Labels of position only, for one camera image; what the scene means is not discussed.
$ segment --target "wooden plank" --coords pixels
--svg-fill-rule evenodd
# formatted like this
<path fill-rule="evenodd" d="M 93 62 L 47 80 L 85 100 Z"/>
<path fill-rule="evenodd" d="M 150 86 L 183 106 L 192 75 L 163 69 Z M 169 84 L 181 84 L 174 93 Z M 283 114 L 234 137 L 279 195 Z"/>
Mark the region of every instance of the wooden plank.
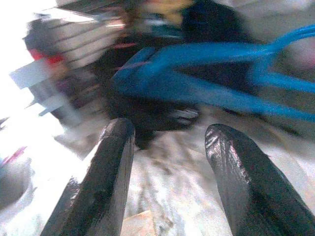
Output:
<path fill-rule="evenodd" d="M 126 218 L 123 221 L 121 236 L 156 236 L 150 210 Z"/>

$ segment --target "blue metal frame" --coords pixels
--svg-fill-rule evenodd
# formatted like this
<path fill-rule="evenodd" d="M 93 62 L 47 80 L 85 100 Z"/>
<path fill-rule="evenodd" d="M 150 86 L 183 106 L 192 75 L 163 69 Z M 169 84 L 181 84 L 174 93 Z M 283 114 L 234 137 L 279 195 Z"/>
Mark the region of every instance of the blue metal frame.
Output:
<path fill-rule="evenodd" d="M 254 61 L 254 66 L 248 72 L 248 80 L 253 85 L 314 93 L 315 83 L 269 72 L 273 59 L 284 47 L 293 41 L 312 36 L 315 36 L 315 25 L 297 29 L 267 45 L 192 43 L 168 46 L 158 52 L 154 48 L 144 48 L 114 75 L 114 88 L 129 96 L 169 102 L 206 103 L 240 112 L 315 122 L 315 114 L 268 102 L 173 70 L 178 66 Z M 147 62 L 143 66 L 130 67 L 143 61 Z"/>

